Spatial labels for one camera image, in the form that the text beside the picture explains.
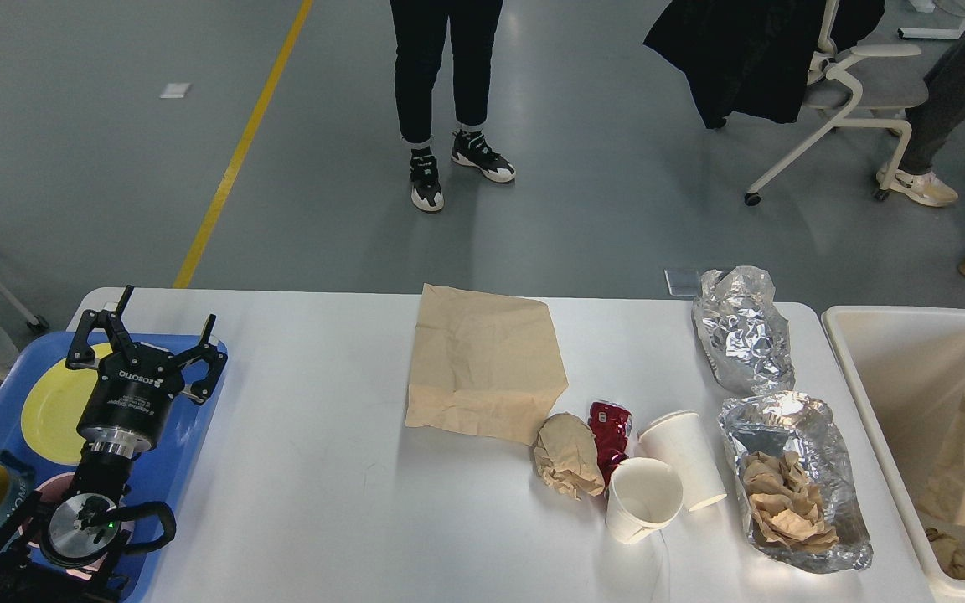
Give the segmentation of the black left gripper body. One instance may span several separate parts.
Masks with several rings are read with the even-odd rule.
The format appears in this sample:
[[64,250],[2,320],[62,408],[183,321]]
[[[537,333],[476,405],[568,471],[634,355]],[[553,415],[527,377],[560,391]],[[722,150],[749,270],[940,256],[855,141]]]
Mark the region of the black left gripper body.
[[158,446],[173,398],[183,389],[183,371],[157,371],[173,357],[167,348],[137,346],[137,352],[137,365],[127,362],[123,352],[100,359],[95,389],[77,426],[85,441],[110,441],[112,435],[127,432],[138,453]]

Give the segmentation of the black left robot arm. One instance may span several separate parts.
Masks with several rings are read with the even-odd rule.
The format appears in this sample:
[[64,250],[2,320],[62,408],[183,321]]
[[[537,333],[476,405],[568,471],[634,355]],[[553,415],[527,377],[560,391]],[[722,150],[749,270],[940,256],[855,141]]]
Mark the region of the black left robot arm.
[[137,602],[177,531],[229,353],[132,335],[117,304],[19,356],[0,386],[0,602]]

